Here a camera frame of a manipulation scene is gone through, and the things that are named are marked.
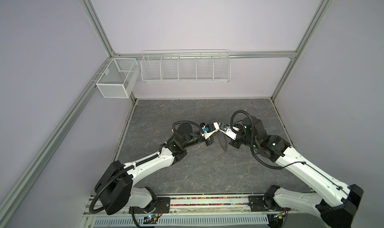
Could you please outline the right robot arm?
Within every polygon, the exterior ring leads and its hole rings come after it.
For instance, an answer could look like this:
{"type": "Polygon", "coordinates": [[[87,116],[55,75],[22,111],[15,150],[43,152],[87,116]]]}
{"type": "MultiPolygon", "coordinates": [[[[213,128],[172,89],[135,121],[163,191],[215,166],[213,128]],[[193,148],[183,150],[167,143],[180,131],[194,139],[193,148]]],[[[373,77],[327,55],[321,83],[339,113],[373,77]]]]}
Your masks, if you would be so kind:
{"type": "Polygon", "coordinates": [[[330,176],[303,157],[283,138],[267,134],[261,120],[244,110],[235,111],[230,124],[221,128],[231,138],[230,145],[248,146],[252,156],[272,170],[288,170],[314,193],[289,191],[273,185],[263,197],[266,209],[290,208],[316,216],[330,228],[350,228],[364,191],[356,184],[347,185],[330,176]]]}

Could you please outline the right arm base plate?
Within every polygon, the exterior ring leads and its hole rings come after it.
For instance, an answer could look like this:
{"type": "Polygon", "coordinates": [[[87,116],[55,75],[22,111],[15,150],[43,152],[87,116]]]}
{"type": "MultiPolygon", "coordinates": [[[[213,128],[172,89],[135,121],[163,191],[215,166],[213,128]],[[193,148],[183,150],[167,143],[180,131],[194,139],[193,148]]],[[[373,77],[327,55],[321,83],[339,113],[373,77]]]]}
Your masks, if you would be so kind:
{"type": "Polygon", "coordinates": [[[283,212],[284,208],[280,207],[272,198],[264,198],[264,196],[251,195],[248,196],[249,207],[252,212],[283,212]]]}

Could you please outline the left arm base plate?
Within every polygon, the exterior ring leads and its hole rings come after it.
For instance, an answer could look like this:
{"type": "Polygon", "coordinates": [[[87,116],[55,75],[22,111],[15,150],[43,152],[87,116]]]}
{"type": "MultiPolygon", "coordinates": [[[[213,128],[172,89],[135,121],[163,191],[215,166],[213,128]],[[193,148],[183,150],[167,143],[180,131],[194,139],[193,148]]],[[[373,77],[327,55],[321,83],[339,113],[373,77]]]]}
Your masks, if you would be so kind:
{"type": "Polygon", "coordinates": [[[145,208],[133,207],[134,214],[168,214],[171,208],[170,197],[158,197],[145,208]]]}

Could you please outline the large toothed metal keyring disc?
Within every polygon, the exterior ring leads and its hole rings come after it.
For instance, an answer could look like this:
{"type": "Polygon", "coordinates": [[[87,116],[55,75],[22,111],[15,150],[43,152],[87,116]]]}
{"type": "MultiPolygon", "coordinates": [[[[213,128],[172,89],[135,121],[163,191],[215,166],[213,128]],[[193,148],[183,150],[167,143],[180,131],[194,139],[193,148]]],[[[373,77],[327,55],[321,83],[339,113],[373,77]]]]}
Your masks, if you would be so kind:
{"type": "Polygon", "coordinates": [[[220,147],[224,152],[228,151],[228,141],[227,141],[227,136],[224,133],[219,132],[218,134],[218,141],[220,144],[220,147]]]}

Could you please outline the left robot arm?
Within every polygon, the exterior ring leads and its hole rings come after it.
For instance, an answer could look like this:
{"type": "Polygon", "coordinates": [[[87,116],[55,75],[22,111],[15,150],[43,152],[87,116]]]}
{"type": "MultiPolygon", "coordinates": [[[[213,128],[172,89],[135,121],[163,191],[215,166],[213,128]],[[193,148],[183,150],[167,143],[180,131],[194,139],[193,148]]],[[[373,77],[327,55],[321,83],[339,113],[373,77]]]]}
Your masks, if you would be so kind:
{"type": "Polygon", "coordinates": [[[197,124],[179,121],[172,125],[172,136],[160,145],[159,150],[142,159],[109,165],[95,186],[95,196],[89,206],[90,214],[105,211],[113,215],[125,206],[139,208],[145,213],[156,210],[158,197],[149,187],[135,185],[145,177],[181,161],[187,155],[187,148],[205,143],[209,146],[212,135],[218,132],[220,123],[197,124]]]}

